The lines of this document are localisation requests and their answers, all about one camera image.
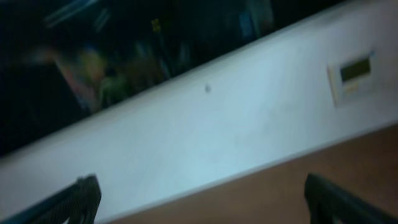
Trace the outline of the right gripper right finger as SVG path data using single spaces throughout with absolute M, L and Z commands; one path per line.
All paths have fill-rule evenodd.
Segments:
M 397 224 L 396 217 L 366 203 L 320 175 L 307 175 L 304 196 L 311 224 Z

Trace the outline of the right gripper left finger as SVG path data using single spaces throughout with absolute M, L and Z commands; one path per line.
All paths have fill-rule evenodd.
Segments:
M 1 224 L 93 224 L 100 201 L 98 179 L 88 175 Z

